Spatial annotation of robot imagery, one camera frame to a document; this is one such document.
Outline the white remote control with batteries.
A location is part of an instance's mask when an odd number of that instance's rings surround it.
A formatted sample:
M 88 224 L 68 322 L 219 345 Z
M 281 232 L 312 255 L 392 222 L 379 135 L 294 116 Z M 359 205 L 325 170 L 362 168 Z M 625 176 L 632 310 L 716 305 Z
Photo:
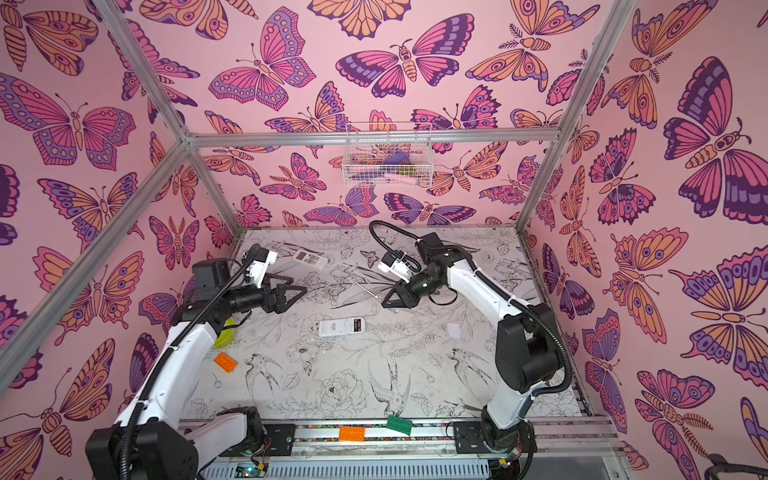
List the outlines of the white remote control with batteries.
M 363 333 L 365 319 L 363 317 L 346 317 L 341 319 L 321 320 L 318 324 L 320 338 L 338 337 Z

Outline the white battery cover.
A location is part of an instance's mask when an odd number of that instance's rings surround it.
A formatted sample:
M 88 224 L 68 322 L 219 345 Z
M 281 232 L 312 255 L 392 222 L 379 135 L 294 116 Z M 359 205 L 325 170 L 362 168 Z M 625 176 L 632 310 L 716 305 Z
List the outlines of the white battery cover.
M 446 331 L 450 338 L 459 339 L 461 337 L 461 327 L 458 324 L 448 324 Z

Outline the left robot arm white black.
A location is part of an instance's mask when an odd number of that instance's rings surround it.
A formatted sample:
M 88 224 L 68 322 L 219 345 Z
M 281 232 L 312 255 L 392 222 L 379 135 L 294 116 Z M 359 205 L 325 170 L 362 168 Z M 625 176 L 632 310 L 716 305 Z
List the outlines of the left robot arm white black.
M 167 341 L 134 399 L 108 428 L 94 431 L 85 452 L 97 479 L 195 479 L 228 450 L 257 452 L 267 430 L 255 407 L 235 407 L 183 434 L 181 413 L 196 375 L 229 319 L 254 309 L 280 314 L 306 292 L 269 273 L 277 254 L 259 246 L 245 257 L 204 260 L 194 289 L 171 321 Z

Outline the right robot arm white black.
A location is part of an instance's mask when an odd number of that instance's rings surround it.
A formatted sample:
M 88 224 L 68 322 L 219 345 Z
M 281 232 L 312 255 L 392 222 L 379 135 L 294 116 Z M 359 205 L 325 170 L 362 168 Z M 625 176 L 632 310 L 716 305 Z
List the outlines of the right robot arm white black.
M 382 301 L 385 308 L 414 308 L 443 287 L 468 300 L 496 328 L 496 393 L 481 411 L 485 444 L 493 451 L 534 449 L 528 413 L 541 396 L 573 383 L 573 366 L 546 303 L 519 299 L 484 273 L 463 247 L 435 233 L 415 239 L 420 261 L 387 249 L 378 268 L 398 277 Z

